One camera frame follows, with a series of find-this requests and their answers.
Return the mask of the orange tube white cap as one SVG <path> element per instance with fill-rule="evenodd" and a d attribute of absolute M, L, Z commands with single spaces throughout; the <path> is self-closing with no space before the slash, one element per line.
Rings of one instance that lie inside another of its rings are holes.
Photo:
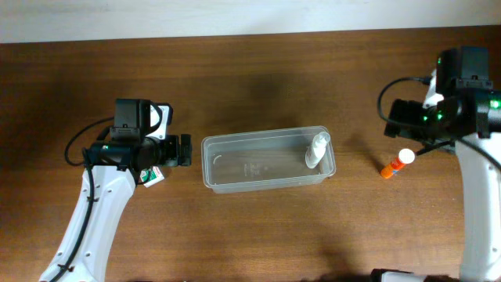
<path fill-rule="evenodd" d="M 380 171 L 380 175 L 384 179 L 390 179 L 395 173 L 400 171 L 406 165 L 413 163 L 415 158 L 416 155 L 412 150 L 407 148 L 402 149 L 398 152 L 398 155 L 395 157 L 395 159 Z"/>

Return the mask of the white spray bottle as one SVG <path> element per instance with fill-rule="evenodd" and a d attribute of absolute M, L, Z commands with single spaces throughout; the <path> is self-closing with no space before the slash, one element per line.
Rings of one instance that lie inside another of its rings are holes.
<path fill-rule="evenodd" d="M 315 168 L 322 160 L 328 143 L 330 142 L 330 134 L 320 132 L 312 139 L 311 145 L 308 147 L 305 154 L 305 163 L 308 168 Z"/>

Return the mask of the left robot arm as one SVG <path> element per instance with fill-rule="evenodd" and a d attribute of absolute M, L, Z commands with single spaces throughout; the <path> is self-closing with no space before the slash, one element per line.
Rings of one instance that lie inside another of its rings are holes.
<path fill-rule="evenodd" d="M 113 117 L 82 151 L 84 168 L 77 205 L 42 281 L 103 281 L 121 215 L 137 186 L 156 167 L 189 167 L 189 134 L 167 132 L 169 103 L 117 99 Z"/>

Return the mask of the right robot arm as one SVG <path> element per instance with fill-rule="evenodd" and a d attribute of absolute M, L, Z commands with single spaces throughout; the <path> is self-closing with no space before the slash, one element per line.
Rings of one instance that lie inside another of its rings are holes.
<path fill-rule="evenodd" d="M 384 134 L 451 150 L 463 181 L 465 246 L 461 281 L 500 279 L 500 92 L 489 78 L 488 50 L 462 46 L 438 54 L 422 102 L 397 99 Z"/>

